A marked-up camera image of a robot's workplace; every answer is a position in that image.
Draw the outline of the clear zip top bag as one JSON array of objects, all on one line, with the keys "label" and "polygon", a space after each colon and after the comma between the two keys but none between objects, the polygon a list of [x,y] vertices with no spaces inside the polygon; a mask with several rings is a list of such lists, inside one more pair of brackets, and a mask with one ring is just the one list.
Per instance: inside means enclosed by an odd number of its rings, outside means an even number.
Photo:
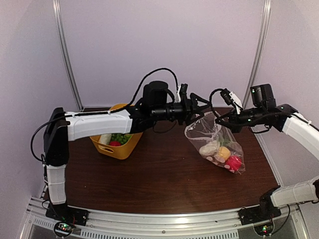
[{"label": "clear zip top bag", "polygon": [[213,112],[188,125],[184,134],[200,156],[233,174],[245,172],[244,151],[231,131],[215,123]]}]

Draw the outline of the yellow plush burger bun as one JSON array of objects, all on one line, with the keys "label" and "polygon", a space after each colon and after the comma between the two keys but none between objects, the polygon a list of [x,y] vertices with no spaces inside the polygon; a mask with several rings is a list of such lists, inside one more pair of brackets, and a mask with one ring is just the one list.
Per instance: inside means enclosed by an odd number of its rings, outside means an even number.
[{"label": "yellow plush burger bun", "polygon": [[230,151],[227,147],[221,146],[221,147],[219,148],[218,158],[219,158],[220,160],[226,161],[226,160],[228,160],[228,158],[229,158],[230,156],[231,156],[231,151]]}]

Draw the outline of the red plush apple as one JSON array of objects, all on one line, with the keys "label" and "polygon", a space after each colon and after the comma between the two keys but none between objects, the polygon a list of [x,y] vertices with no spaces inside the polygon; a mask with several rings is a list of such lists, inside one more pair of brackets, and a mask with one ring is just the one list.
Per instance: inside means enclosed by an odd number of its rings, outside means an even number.
[{"label": "red plush apple", "polygon": [[238,171],[242,166],[242,159],[237,155],[230,156],[225,162],[224,167],[229,171]]}]

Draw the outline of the yellow plastic basket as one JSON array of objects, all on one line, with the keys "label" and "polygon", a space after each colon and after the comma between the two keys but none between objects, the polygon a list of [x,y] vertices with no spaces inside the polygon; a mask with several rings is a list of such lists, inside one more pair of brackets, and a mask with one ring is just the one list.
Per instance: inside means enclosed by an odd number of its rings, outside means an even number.
[{"label": "yellow plastic basket", "polygon": [[132,137],[127,141],[127,143],[117,147],[110,146],[110,145],[103,145],[99,143],[99,138],[101,135],[91,136],[90,139],[92,140],[95,148],[100,154],[103,154],[112,158],[116,158],[119,160],[124,160],[131,155],[131,153],[135,149],[142,135],[143,135],[142,132],[132,134]]}]

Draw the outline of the small red plush fruit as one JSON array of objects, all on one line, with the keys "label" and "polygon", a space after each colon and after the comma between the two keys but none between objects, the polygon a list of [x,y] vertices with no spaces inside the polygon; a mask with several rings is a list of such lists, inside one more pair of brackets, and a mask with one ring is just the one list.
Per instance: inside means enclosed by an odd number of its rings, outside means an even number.
[{"label": "small red plush fruit", "polygon": [[114,146],[114,147],[117,147],[117,146],[121,146],[122,144],[118,141],[110,141],[109,142],[109,145],[110,146]]}]

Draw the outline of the white plush daikon radish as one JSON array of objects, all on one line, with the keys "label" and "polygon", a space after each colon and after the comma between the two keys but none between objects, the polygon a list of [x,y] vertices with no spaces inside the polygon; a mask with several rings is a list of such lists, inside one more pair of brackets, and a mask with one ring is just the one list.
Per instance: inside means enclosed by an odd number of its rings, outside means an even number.
[{"label": "white plush daikon radish", "polygon": [[101,143],[103,145],[108,145],[110,143],[111,139],[112,139],[111,133],[102,134],[99,138],[99,143]]}]

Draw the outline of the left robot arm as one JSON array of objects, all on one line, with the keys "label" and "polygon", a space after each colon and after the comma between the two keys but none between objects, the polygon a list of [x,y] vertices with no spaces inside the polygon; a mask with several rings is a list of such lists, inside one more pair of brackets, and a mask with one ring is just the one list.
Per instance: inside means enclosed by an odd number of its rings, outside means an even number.
[{"label": "left robot arm", "polygon": [[61,221],[67,221],[72,211],[66,206],[65,168],[69,159],[70,141],[108,133],[141,133],[161,120],[177,121],[189,125],[203,117],[203,110],[210,102],[191,93],[187,84],[177,90],[172,102],[168,84],[152,81],[143,88],[143,96],[132,106],[130,104],[112,111],[86,113],[65,112],[56,108],[50,120],[43,125],[44,161],[52,212]]}]

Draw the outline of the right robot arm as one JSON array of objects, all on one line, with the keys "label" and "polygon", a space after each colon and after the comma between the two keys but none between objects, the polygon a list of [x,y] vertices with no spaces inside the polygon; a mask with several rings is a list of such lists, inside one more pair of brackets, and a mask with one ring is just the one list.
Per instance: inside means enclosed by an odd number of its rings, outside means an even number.
[{"label": "right robot arm", "polygon": [[[240,99],[228,89],[217,89],[227,105],[233,110],[225,115],[217,116],[216,123],[227,127],[233,133],[240,132],[243,127],[264,125],[265,131],[275,128],[290,136],[315,158],[319,156],[319,129],[302,114],[288,104],[277,105],[270,84],[252,86],[250,94],[253,108],[243,109]],[[319,178],[297,183],[288,187],[270,190],[260,198],[256,208],[259,219],[267,219],[274,211],[284,205],[295,203],[318,203]]]}]

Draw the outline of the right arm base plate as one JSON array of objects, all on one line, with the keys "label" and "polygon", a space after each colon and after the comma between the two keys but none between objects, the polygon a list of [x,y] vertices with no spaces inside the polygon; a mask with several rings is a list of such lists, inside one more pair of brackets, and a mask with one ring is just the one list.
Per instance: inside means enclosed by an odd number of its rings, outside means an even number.
[{"label": "right arm base plate", "polygon": [[271,219],[279,217],[280,215],[281,210],[279,208],[273,208],[268,211],[262,211],[260,206],[241,208],[238,211],[238,216],[241,221],[241,225],[249,225],[263,221],[270,221]]}]

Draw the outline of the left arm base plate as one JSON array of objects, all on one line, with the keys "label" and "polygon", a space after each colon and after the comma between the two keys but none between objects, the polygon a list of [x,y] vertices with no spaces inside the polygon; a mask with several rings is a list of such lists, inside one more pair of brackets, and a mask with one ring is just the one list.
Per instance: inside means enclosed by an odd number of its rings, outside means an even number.
[{"label": "left arm base plate", "polygon": [[49,204],[45,216],[72,225],[86,226],[89,211],[70,207],[67,204]]}]

